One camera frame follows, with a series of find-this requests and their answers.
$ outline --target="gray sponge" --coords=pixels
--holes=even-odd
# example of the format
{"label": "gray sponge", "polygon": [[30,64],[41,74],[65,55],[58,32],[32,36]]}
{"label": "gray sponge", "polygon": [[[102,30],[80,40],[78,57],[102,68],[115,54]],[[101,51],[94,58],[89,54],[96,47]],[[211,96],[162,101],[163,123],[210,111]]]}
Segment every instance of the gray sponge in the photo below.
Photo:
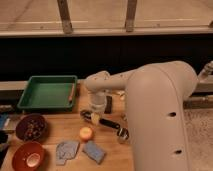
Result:
{"label": "gray sponge", "polygon": [[88,141],[84,148],[83,152],[86,153],[91,159],[95,160],[98,164],[103,160],[106,152],[98,147],[93,141]]}

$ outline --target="green tray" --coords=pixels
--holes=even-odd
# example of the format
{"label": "green tray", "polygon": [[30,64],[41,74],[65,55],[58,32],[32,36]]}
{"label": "green tray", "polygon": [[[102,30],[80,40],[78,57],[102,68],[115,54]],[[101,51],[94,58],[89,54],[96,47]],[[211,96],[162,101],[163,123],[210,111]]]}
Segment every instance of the green tray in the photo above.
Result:
{"label": "green tray", "polygon": [[[77,76],[32,76],[18,108],[21,110],[72,110],[75,103]],[[72,86],[74,96],[69,101]]]}

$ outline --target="red bowl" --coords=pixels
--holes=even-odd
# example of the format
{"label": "red bowl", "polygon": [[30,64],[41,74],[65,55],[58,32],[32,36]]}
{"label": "red bowl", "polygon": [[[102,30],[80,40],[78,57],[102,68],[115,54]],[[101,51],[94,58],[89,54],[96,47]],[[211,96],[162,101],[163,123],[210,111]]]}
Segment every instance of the red bowl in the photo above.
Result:
{"label": "red bowl", "polygon": [[[28,131],[29,123],[34,120],[36,123],[43,125],[42,129],[39,131],[38,135],[33,136],[32,138],[28,138],[26,140],[26,132]],[[23,141],[34,141],[40,138],[45,129],[46,129],[46,121],[41,114],[30,114],[25,116],[16,126],[16,136]]]}
{"label": "red bowl", "polygon": [[28,141],[15,152],[12,166],[15,171],[35,171],[44,160],[44,149],[35,141]]}

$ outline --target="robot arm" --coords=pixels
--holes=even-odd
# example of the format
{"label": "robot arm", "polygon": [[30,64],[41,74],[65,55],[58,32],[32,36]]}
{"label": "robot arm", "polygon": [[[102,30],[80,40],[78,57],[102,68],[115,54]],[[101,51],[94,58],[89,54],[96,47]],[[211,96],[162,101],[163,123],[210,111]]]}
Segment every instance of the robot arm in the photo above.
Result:
{"label": "robot arm", "polygon": [[104,94],[100,95],[103,90],[125,89],[136,171],[190,171],[182,104],[197,82],[188,64],[175,61],[149,64],[114,76],[95,74],[86,79],[85,85],[95,105],[105,102]]}

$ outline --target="wooden table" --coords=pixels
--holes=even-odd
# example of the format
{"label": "wooden table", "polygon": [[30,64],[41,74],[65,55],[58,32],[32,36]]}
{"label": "wooden table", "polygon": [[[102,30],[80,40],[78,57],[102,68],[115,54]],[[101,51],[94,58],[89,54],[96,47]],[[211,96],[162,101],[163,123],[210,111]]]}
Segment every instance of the wooden table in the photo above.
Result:
{"label": "wooden table", "polygon": [[[82,109],[88,109],[88,92],[82,84],[78,85],[79,95],[75,107],[70,113],[44,114],[48,123],[48,131],[40,140],[45,149],[45,160],[39,167],[39,171],[133,171],[133,159],[129,142],[119,144],[117,141],[116,130],[99,125],[94,126],[83,121],[79,112]],[[119,122],[126,127],[126,122],[122,119],[124,116],[124,102],[119,96],[113,96],[112,114],[104,117],[112,121]],[[107,155],[103,162],[98,165],[82,152],[84,143],[81,142],[77,156],[73,160],[67,160],[65,166],[56,166],[56,146],[61,141],[79,140],[79,130],[83,126],[91,126],[95,131],[94,141],[102,147]],[[2,171],[12,171],[12,157],[15,151],[23,142],[12,135],[11,146],[8,149]]]}

